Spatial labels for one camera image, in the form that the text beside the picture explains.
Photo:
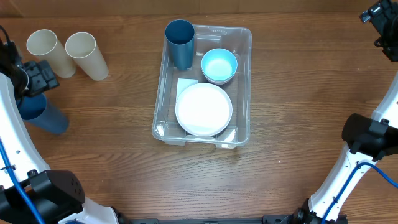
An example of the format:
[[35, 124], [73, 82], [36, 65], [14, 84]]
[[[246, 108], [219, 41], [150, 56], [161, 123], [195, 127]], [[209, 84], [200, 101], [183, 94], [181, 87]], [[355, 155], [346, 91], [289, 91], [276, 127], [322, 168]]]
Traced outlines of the blue plastic cup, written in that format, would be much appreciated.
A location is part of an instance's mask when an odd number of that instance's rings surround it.
[[165, 38], [174, 67], [179, 70], [189, 69], [193, 63], [194, 26], [183, 19], [174, 20], [165, 28]]
[[68, 118], [43, 93], [24, 97], [17, 107], [24, 121], [52, 134], [63, 134], [69, 127]]

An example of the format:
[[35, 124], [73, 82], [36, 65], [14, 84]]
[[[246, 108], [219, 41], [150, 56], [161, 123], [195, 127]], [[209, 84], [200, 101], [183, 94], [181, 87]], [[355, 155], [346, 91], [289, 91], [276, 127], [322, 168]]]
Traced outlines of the cream plastic cup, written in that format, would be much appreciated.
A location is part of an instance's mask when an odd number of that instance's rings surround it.
[[27, 39], [26, 47], [39, 60], [46, 60], [60, 78], [70, 78], [75, 74], [76, 65], [53, 31], [35, 31]]
[[71, 35], [65, 50], [78, 66], [95, 81], [108, 77], [109, 68], [93, 35], [87, 32], [77, 32]]

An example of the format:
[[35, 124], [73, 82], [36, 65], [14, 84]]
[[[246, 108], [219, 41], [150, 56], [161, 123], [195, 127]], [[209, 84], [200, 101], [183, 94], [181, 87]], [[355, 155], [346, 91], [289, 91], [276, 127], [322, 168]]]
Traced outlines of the pink plate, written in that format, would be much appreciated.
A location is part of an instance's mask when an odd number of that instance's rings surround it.
[[194, 136], [214, 136], [224, 130], [233, 115], [229, 95], [211, 83], [197, 83], [177, 98], [175, 115], [181, 127]]

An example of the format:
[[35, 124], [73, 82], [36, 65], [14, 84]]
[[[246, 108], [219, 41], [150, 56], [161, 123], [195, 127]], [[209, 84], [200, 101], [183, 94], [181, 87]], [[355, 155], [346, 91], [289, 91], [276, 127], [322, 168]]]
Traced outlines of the clear plastic storage bin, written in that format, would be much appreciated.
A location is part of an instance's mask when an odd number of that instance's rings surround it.
[[[252, 34], [243, 27], [198, 25], [195, 28], [195, 51], [193, 63], [188, 70], [174, 67], [167, 44], [163, 46], [160, 77], [155, 103], [152, 135], [168, 145], [184, 146], [188, 142], [213, 144], [219, 149], [234, 149], [249, 141], [251, 119], [251, 56]], [[238, 67], [234, 77], [221, 86], [233, 106], [229, 125], [211, 137], [194, 136], [186, 132], [175, 116], [178, 79], [205, 82], [201, 70], [202, 57], [215, 48], [227, 49], [237, 58]]]

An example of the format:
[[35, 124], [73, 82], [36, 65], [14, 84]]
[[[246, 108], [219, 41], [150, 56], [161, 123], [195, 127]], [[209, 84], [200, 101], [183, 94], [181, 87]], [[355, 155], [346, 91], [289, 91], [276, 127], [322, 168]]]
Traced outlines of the light blue bowl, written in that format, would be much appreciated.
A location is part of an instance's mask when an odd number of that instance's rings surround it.
[[203, 56], [201, 69], [204, 76], [209, 76], [215, 80], [223, 80], [235, 75], [238, 69], [238, 60], [227, 49], [211, 49]]

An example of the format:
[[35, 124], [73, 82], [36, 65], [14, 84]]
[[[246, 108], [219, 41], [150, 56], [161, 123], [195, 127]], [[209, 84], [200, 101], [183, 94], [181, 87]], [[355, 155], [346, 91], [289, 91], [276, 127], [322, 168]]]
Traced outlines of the grey green bowl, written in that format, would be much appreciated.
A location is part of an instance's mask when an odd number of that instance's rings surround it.
[[206, 76], [206, 75], [205, 75], [205, 78], [206, 78], [210, 83], [212, 83], [212, 84], [214, 84], [214, 85], [224, 85], [224, 84], [228, 83], [229, 81], [231, 81], [231, 80], [234, 78], [234, 76], [228, 77], [228, 78], [223, 79], [223, 80], [215, 80], [215, 79], [212, 79], [211, 77]]

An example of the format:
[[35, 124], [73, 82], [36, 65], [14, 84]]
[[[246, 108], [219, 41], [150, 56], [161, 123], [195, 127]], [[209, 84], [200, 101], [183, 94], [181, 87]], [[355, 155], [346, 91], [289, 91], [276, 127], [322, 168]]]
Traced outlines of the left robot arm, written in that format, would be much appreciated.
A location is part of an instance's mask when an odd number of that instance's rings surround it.
[[89, 199], [70, 171], [53, 170], [36, 150], [26, 124], [63, 134], [67, 117], [45, 96], [76, 67], [56, 34], [42, 29], [26, 43], [34, 61], [1, 40], [1, 220], [8, 223], [124, 223], [113, 207]]

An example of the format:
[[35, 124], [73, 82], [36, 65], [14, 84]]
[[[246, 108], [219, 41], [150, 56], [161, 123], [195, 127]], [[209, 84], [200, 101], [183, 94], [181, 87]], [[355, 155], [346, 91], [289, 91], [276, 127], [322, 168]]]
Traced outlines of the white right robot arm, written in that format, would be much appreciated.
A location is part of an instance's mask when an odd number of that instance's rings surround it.
[[[379, 33], [376, 47], [391, 62], [397, 61], [397, 3], [381, 0], [360, 15]], [[367, 118], [353, 113], [345, 122], [341, 154], [321, 187], [282, 223], [347, 223], [340, 210], [362, 176], [374, 169], [392, 186], [394, 182], [376, 163], [385, 156], [397, 154], [397, 80], [379, 106]]]

